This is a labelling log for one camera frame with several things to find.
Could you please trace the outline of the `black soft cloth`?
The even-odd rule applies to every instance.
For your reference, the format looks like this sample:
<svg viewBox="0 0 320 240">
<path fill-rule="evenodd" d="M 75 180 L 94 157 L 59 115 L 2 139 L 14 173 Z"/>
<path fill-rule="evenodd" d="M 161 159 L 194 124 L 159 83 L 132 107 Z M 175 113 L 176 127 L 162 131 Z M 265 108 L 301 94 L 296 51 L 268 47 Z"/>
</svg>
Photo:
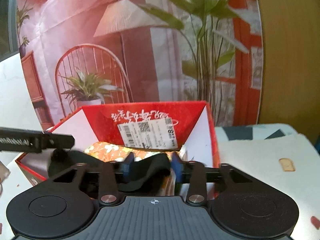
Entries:
<svg viewBox="0 0 320 240">
<path fill-rule="evenodd" d="M 89 167 L 96 168 L 103 162 L 77 150 L 54 150 L 47 167 L 48 176 L 51 178 L 77 163 L 86 163 Z M 165 153 L 135 161 L 127 183 L 124 181 L 122 164 L 114 163 L 113 168 L 118 191 L 134 196 L 154 196 L 160 190 L 164 179 L 170 176 L 171 165 Z"/>
</svg>

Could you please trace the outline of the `orange floral oven mitt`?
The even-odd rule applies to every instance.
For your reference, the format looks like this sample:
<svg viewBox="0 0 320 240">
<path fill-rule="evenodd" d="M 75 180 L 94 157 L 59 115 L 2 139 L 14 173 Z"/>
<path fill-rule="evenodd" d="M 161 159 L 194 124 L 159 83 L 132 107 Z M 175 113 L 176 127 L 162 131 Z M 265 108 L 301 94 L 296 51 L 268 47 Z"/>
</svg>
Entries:
<svg viewBox="0 0 320 240">
<path fill-rule="evenodd" d="M 156 154 L 166 153 L 169 160 L 173 151 L 165 150 L 152 150 L 152 149 L 142 149 L 142 148 L 128 148 L 125 146 L 118 146 L 108 142 L 95 142 L 88 148 L 84 150 L 87 155 L 95 157 L 101 161 L 123 161 L 130 152 L 133 152 L 135 155 L 135 161 L 141 161 L 148 157 L 151 157 Z M 170 196 L 174 194 L 175 189 L 175 175 L 171 171 L 170 176 L 164 179 L 163 185 L 161 186 L 158 196 Z"/>
</svg>

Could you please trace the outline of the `printed living room backdrop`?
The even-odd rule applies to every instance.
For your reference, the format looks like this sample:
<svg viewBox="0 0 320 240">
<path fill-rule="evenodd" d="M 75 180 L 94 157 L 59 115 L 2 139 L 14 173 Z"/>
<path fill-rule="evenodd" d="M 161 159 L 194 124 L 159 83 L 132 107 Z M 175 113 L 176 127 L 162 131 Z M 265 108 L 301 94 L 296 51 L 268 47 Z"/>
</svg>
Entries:
<svg viewBox="0 0 320 240">
<path fill-rule="evenodd" d="M 99 103 L 210 104 L 216 126 L 258 121 L 258 0 L 17 0 L 22 68 L 44 129 Z"/>
</svg>

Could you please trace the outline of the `red strawberry cardboard box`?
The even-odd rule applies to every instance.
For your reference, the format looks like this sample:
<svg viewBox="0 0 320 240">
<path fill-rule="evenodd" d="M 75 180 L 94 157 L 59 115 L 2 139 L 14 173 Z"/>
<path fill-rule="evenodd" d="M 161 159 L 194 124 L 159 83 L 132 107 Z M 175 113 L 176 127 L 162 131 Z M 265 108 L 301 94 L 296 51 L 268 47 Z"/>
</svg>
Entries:
<svg viewBox="0 0 320 240">
<path fill-rule="evenodd" d="M 95 142 L 177 152 L 184 161 L 218 167 L 220 156 L 210 107 L 204 101 L 139 102 L 83 106 L 52 128 L 70 134 L 74 149 Z"/>
</svg>

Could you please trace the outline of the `dark window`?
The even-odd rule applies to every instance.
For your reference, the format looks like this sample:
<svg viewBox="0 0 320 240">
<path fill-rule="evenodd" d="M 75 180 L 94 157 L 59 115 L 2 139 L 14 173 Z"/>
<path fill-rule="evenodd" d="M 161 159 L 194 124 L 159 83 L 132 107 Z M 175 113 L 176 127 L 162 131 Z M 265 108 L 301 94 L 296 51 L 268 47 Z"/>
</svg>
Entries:
<svg viewBox="0 0 320 240">
<path fill-rule="evenodd" d="M 18 52 L 16 10 L 17 0 L 0 0 L 1 61 L 4 61 Z"/>
</svg>

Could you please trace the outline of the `wooden wall panel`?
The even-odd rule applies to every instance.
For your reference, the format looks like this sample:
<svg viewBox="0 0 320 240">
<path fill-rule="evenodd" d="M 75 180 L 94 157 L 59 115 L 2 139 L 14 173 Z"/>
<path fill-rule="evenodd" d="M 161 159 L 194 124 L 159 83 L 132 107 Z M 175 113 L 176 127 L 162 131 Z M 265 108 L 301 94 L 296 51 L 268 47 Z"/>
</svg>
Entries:
<svg viewBox="0 0 320 240">
<path fill-rule="evenodd" d="M 319 0 L 258 0 L 264 43 L 259 122 L 319 136 Z"/>
</svg>

